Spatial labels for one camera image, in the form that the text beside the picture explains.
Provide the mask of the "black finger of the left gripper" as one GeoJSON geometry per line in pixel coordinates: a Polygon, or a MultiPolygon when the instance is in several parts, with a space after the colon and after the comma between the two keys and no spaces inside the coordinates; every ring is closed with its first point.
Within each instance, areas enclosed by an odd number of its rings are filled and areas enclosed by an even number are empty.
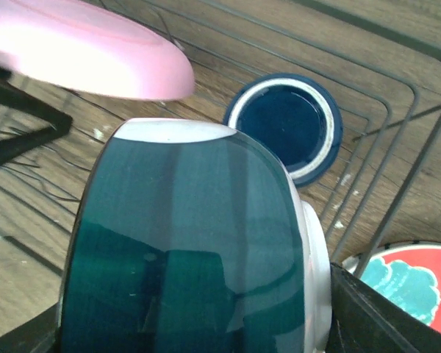
{"type": "Polygon", "coordinates": [[[0,73],[0,167],[16,157],[65,137],[73,119],[9,83],[0,73]]]}

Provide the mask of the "pink plastic bear plate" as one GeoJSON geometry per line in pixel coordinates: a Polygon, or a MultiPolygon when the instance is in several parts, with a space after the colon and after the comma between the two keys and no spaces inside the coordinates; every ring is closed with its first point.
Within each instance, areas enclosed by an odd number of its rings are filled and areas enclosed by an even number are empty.
{"type": "Polygon", "coordinates": [[[0,1],[0,66],[123,99],[178,100],[195,87],[192,66],[177,46],[84,1],[0,1]]]}

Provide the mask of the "dark blue mug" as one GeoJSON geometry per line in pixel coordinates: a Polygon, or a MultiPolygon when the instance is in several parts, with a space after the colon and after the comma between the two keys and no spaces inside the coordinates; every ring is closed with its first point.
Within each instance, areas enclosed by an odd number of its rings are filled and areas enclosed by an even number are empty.
{"type": "Polygon", "coordinates": [[[336,101],[299,74],[268,74],[243,86],[226,108],[223,124],[271,150],[300,188],[331,168],[343,140],[336,101]]]}

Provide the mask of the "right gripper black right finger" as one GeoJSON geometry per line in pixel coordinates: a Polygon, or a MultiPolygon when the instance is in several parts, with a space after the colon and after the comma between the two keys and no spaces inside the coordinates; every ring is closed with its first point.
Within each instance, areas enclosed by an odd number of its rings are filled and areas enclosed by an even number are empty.
{"type": "Polygon", "coordinates": [[[441,334],[338,264],[331,267],[332,320],[326,351],[441,353],[441,334]]]}

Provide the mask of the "red plate with teal flower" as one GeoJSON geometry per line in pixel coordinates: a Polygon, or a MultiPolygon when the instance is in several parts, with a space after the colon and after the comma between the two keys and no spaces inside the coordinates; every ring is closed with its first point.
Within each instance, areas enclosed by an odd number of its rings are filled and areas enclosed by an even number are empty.
{"type": "Polygon", "coordinates": [[[386,245],[371,257],[361,280],[441,333],[441,243],[386,245]]]}

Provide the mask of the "cream upturned bowl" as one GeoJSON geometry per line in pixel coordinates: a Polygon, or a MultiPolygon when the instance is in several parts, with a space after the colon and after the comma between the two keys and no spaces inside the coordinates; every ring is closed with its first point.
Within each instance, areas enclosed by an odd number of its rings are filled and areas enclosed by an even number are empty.
{"type": "Polygon", "coordinates": [[[58,352],[321,352],[322,226],[284,166],[221,124],[132,118],[82,196],[58,352]]]}

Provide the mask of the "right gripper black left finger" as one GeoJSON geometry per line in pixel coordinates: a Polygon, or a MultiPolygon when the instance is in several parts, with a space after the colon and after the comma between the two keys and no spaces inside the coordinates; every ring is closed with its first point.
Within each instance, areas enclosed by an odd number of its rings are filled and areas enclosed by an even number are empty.
{"type": "Polygon", "coordinates": [[[41,314],[0,337],[0,353],[52,353],[57,348],[57,307],[41,314]]]}

